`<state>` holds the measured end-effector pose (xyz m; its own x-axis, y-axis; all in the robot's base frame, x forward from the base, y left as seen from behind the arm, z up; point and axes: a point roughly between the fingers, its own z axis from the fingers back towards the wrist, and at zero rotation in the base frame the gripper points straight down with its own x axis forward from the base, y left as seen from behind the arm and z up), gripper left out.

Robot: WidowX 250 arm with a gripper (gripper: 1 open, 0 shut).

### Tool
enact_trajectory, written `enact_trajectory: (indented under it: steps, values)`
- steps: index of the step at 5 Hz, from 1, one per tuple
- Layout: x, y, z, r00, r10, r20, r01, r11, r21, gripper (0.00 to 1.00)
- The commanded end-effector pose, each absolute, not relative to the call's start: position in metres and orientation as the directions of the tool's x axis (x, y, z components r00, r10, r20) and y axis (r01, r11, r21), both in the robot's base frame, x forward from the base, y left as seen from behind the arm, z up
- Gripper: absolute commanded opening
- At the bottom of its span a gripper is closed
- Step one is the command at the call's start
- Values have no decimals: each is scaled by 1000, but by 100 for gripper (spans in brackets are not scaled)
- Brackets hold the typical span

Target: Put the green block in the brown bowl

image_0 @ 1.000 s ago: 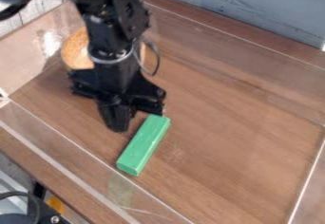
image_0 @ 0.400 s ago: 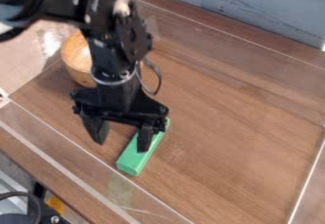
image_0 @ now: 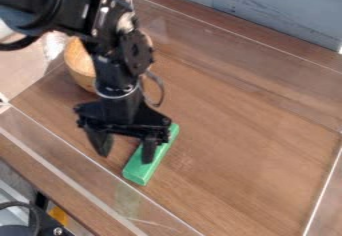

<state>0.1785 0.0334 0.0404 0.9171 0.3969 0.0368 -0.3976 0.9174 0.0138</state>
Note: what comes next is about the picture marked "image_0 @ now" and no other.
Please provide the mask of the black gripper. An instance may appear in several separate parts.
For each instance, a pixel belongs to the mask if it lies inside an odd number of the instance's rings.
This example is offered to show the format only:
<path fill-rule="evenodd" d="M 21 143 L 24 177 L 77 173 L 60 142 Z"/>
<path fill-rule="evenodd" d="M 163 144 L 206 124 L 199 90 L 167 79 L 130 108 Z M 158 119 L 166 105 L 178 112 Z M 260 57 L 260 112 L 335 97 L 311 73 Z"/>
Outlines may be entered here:
<path fill-rule="evenodd" d="M 77 126 L 101 157 L 111 153 L 112 134 L 119 134 L 143 141 L 142 162 L 154 161 L 158 144 L 168 142 L 171 119 L 147 105 L 139 88 L 122 96 L 81 103 L 73 111 L 79 116 Z"/>

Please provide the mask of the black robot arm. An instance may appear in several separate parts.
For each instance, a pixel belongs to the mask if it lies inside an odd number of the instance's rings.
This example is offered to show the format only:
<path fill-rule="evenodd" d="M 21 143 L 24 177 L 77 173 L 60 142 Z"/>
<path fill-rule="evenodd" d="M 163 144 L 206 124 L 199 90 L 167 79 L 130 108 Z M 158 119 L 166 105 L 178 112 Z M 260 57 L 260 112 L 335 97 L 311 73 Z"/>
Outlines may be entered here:
<path fill-rule="evenodd" d="M 107 156 L 115 134 L 138 138 L 142 162 L 154 161 L 170 141 L 171 119 L 154 110 L 143 93 L 142 77 L 155 62 L 154 47 L 139 27 L 127 0 L 0 0 L 0 20 L 24 37 L 0 43 L 0 51 L 20 50 L 57 31 L 80 39 L 95 67 L 99 100 L 75 107 L 97 154 Z"/>

